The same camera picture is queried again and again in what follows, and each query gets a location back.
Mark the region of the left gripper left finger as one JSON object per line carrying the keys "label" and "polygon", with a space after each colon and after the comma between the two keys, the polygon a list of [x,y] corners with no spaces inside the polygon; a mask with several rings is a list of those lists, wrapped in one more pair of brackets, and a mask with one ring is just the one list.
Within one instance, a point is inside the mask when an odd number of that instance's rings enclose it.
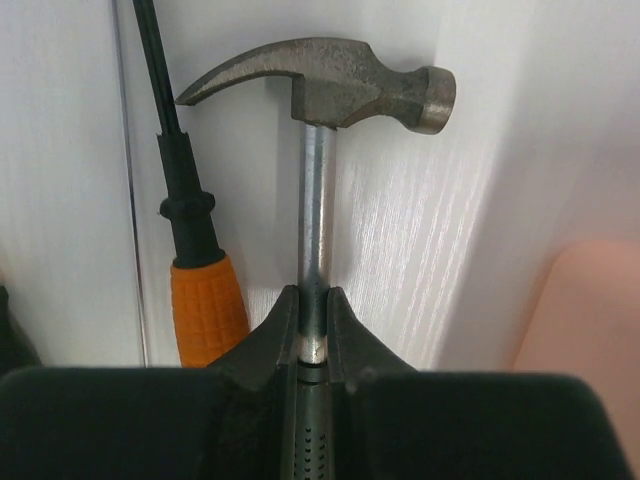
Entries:
{"label": "left gripper left finger", "polygon": [[213,363],[222,403],[212,414],[206,479],[290,479],[299,290],[283,288],[265,320]]}

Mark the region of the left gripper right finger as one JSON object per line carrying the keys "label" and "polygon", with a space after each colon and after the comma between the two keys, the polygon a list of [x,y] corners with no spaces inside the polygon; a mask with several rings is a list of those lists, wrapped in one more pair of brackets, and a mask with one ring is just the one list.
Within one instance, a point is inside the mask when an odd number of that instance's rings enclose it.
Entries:
{"label": "left gripper right finger", "polygon": [[349,479],[354,446],[348,387],[365,371],[390,375],[415,369],[389,349],[356,317],[344,290],[327,297],[328,368],[331,392],[331,461],[335,479]]}

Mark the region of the pink plastic tool box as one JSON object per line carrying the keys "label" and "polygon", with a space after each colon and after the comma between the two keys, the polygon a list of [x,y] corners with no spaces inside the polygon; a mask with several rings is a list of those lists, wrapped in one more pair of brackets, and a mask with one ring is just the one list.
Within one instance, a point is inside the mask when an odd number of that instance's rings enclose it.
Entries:
{"label": "pink plastic tool box", "polygon": [[638,456],[638,243],[585,242],[557,258],[514,368],[584,380],[605,404],[626,453]]}

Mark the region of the claw hammer black handle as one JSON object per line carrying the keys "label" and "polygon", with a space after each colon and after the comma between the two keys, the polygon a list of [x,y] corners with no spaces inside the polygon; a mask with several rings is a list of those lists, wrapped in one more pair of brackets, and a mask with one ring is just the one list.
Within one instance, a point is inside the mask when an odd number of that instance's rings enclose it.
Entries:
{"label": "claw hammer black handle", "polygon": [[451,71],[436,66],[408,72],[390,69],[366,42],[310,37],[235,56],[194,81],[176,102],[193,106],[225,88],[266,76],[291,79],[291,116],[305,125],[298,221],[300,314],[293,342],[295,383],[287,390],[294,417],[285,425],[283,475],[329,479],[333,439],[328,296],[337,132],[386,116],[412,132],[435,135],[452,114],[456,80]]}

